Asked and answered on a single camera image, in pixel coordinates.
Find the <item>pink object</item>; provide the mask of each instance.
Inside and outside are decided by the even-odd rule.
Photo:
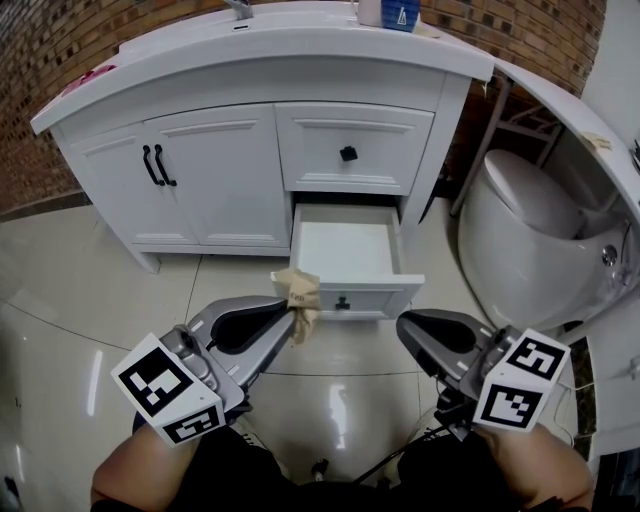
[[[80,87],[82,84],[86,84],[87,82],[90,82],[94,78],[99,77],[100,75],[104,75],[107,71],[111,71],[112,69],[115,69],[115,67],[116,66],[114,66],[113,64],[109,64],[108,66],[102,66],[96,69],[95,71],[87,71],[80,78],[75,79],[73,82],[67,85],[64,91],[62,91],[62,95],[65,96],[66,94]]]

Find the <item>white cabinet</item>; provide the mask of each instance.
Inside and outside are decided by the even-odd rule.
[[[153,142],[142,123],[91,137],[71,149],[84,160],[88,179],[108,200],[130,242],[198,243],[172,187],[152,167]]]
[[[433,113],[349,103],[276,105],[287,190],[408,196]]]
[[[329,320],[396,318],[425,279],[404,273],[398,215],[386,207],[298,204],[291,266],[320,278]]]
[[[158,165],[202,245],[289,247],[272,104],[197,110],[145,121]]]

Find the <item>blue cup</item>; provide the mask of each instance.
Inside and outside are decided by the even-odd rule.
[[[420,14],[420,0],[382,0],[382,26],[413,32]]]

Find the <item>brick wall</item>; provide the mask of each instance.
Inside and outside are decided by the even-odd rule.
[[[591,71],[606,0],[422,0],[422,19],[579,95]],[[48,133],[29,120],[120,43],[222,0],[0,0],[0,212],[79,188]],[[491,112],[474,84],[448,165],[466,172]],[[514,91],[509,108],[531,103]]]

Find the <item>white sink counter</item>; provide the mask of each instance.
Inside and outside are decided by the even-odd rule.
[[[438,38],[359,25],[349,3],[295,2],[253,7],[238,21],[227,9],[181,21],[120,46],[116,69],[66,96],[32,121],[36,133],[110,95],[197,68],[281,57],[354,57],[414,64],[488,81],[494,59],[448,34]]]

